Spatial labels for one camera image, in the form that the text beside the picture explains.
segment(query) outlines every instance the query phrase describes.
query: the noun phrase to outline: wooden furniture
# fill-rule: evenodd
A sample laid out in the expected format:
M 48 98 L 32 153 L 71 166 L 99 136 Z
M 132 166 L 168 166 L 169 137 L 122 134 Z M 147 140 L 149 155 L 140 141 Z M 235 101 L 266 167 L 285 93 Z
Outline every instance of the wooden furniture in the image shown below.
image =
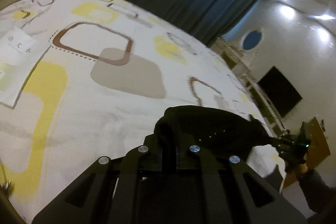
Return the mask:
M 229 69 L 233 69 L 243 57 L 243 53 L 236 47 L 229 46 L 221 37 L 218 37 L 211 49 L 219 54 L 227 63 Z
M 314 117 L 309 121 L 311 125 L 311 144 L 307 153 L 307 166 L 309 169 L 316 168 L 326 157 L 330 156 L 327 139 L 324 136 L 319 121 Z M 287 187 L 296 181 L 294 173 L 287 174 L 283 187 Z

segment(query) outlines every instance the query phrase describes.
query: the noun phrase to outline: metal screw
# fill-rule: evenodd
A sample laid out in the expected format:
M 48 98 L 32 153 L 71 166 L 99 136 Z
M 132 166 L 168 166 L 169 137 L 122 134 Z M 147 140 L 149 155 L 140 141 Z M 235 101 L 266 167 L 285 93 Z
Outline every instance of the metal screw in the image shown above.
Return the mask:
M 200 151 L 200 147 L 198 145 L 192 145 L 191 147 L 189 147 L 189 149 L 191 152 L 194 152 L 194 153 Z
M 138 151 L 141 153 L 145 153 L 148 151 L 148 147 L 145 145 L 139 146 Z
M 12 185 L 11 181 L 8 181 L 2 186 L 2 189 L 4 190 L 5 195 L 7 197 L 9 197 L 11 195 L 11 190 L 12 190 L 11 185 Z
M 99 158 L 98 162 L 100 164 L 107 164 L 109 162 L 109 158 L 108 157 L 101 157 L 101 158 Z
M 237 164 L 240 162 L 240 158 L 238 156 L 231 156 L 229 158 L 229 160 L 233 163 L 233 164 Z
M 9 191 L 10 187 L 11 187 L 11 181 L 8 181 L 2 186 L 2 189 L 4 189 L 5 191 Z

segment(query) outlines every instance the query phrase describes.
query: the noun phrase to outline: bed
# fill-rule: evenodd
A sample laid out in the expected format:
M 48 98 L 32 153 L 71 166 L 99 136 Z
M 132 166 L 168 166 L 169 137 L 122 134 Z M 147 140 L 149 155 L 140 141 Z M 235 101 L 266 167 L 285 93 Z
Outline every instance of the bed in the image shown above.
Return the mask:
M 28 223 L 98 157 L 141 145 L 168 107 L 252 114 L 265 125 L 219 55 L 124 0 L 22 0 L 0 11 L 0 37 L 13 27 L 50 47 L 16 105 L 0 105 L 0 183 L 15 184 L 11 202 Z M 247 163 L 285 177 L 269 145 Z

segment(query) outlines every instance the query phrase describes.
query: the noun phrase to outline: wall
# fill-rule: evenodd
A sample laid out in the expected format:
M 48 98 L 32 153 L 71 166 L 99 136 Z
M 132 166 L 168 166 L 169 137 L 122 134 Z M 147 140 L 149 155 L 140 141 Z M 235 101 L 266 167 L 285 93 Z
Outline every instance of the wall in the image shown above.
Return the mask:
M 291 131 L 314 116 L 325 120 L 326 137 L 331 151 L 317 170 L 327 185 L 336 186 L 336 41 L 317 21 L 274 0 L 259 0 L 223 39 L 240 47 L 241 37 L 261 27 L 259 46 L 247 51 L 253 55 L 251 74 L 260 80 L 272 66 L 277 67 L 302 96 L 302 100 L 284 120 Z M 285 190 L 297 207 L 303 203 L 298 185 Z M 311 211 L 305 206 L 305 214 Z

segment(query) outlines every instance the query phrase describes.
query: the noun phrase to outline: wall-mounted tv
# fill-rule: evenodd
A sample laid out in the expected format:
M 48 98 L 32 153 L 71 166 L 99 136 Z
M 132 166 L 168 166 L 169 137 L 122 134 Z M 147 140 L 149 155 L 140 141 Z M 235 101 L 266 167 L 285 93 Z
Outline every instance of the wall-mounted tv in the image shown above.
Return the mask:
M 269 97 L 281 117 L 284 117 L 302 97 L 284 75 L 276 68 L 271 68 L 258 82 Z

